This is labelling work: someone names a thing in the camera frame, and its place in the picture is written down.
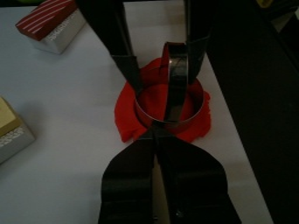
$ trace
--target white surface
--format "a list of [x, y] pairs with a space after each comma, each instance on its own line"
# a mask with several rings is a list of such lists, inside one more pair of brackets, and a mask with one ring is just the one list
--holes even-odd
[[[85, 25], [62, 55], [38, 51], [14, 23], [32, 7], [0, 9], [0, 95], [36, 141], [0, 166], [0, 223], [94, 224], [100, 179], [125, 148], [113, 122], [124, 78]], [[181, 2], [126, 3], [140, 66], [164, 41], [184, 41]], [[195, 144], [221, 162], [228, 194], [245, 224], [272, 223], [208, 60], [200, 82], [209, 92], [212, 128]]]

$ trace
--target red striped box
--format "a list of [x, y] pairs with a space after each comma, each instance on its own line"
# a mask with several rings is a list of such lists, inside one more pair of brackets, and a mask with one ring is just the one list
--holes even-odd
[[76, 9], [73, 0], [46, 0], [14, 26], [21, 34], [41, 40]]

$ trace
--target gift box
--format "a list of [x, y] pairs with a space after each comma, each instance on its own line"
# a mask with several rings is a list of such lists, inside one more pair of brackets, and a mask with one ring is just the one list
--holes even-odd
[[46, 0], [18, 21], [16, 28], [34, 48], [61, 53], [84, 24], [73, 0]]
[[33, 141], [33, 134], [0, 97], [0, 164]]

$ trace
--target yellow box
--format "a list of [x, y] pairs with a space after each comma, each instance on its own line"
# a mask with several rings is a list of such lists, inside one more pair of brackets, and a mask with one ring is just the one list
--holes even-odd
[[20, 125], [20, 118], [5, 99], [0, 97], [0, 136], [16, 129]]

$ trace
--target metal cookie cutter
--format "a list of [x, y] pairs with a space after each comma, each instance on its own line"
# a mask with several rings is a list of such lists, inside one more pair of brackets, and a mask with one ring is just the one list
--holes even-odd
[[[159, 73], [155, 77], [151, 77], [151, 81], [144, 81], [143, 91], [134, 97], [134, 112], [140, 123], [147, 128], [155, 124], [171, 133], [177, 134], [188, 129], [192, 119], [201, 110], [204, 101], [203, 88], [199, 81], [196, 80], [188, 85], [188, 52], [185, 44], [169, 42], [164, 44], [160, 70], [163, 69], [168, 70], [167, 76]], [[164, 97], [167, 101], [164, 103], [163, 119], [157, 119], [147, 112], [140, 101], [140, 96], [145, 93], [145, 90], [155, 85], [165, 85], [168, 88], [167, 96]], [[192, 113], [189, 117], [181, 119], [187, 95], [191, 98]]]

